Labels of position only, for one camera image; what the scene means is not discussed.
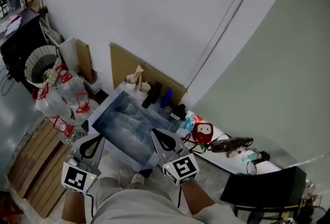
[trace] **white cup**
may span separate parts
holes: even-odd
[[[148,91],[150,90],[150,85],[147,82],[141,83],[141,91],[138,89],[136,90],[136,97],[140,100],[145,100],[148,96]]]
[[[136,87],[136,83],[132,84],[132,82],[131,82],[133,76],[134,76],[133,74],[130,74],[126,77],[126,87],[128,90],[134,90]]]

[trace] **white floor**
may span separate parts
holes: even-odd
[[[223,203],[220,201],[221,193],[226,185],[229,174],[214,167],[213,165],[208,164],[207,162],[196,158],[197,163],[200,168],[200,172],[196,177],[198,183],[204,188],[205,192],[213,198],[217,203]],[[100,177],[114,176],[117,175],[120,177],[120,184],[122,187],[125,187],[131,180],[134,175],[129,167],[127,167],[122,162],[118,161],[113,155],[104,150],[103,157],[100,161],[99,169],[102,172]],[[156,184],[166,190],[173,203],[177,204],[179,188],[175,186],[170,180],[168,180],[159,169],[154,170],[150,177],[145,181],[145,184]],[[33,208],[28,204],[24,199],[20,199],[16,192],[11,188],[10,190],[13,199],[18,204],[18,206],[25,213],[22,216],[21,223],[23,224],[38,224],[46,223],[53,224],[60,219],[62,214],[62,209],[64,206],[64,196],[59,201],[57,206],[53,209],[50,216],[46,219],[41,219],[40,216],[33,210]],[[189,215],[188,207],[184,197],[181,198],[180,210]],[[89,197],[85,198],[85,213],[87,223],[91,221],[91,199]]]

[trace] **black desk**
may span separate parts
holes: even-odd
[[[26,8],[18,15],[22,17],[18,30],[7,37],[5,32],[0,33],[0,39],[3,41],[0,51],[10,75],[32,92],[35,87],[25,78],[25,62],[36,48],[47,43],[39,24],[39,14]]]

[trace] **black speaker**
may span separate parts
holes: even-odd
[[[231,175],[221,200],[252,207],[298,205],[305,181],[306,173],[298,167],[258,175]]]

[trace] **white table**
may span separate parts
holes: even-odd
[[[177,134],[184,137],[187,135],[187,131],[179,129],[177,131]],[[213,126],[213,137],[214,139],[228,139],[228,136],[223,133],[220,129]],[[225,153],[214,153],[211,151],[207,151],[203,154],[196,154],[200,156],[201,158],[211,162],[212,164],[221,167],[222,169],[231,172],[233,174],[239,174],[244,173],[246,174],[246,163],[242,162],[242,157],[245,155],[249,155],[254,153],[252,150],[248,150],[246,152],[243,152],[235,157],[227,158]],[[273,164],[272,162],[263,162],[258,164],[257,166],[257,174],[263,174],[263,173],[269,173],[269,172],[275,172],[280,171],[281,169]],[[248,171],[250,173],[255,172],[254,165],[252,163],[249,163]]]

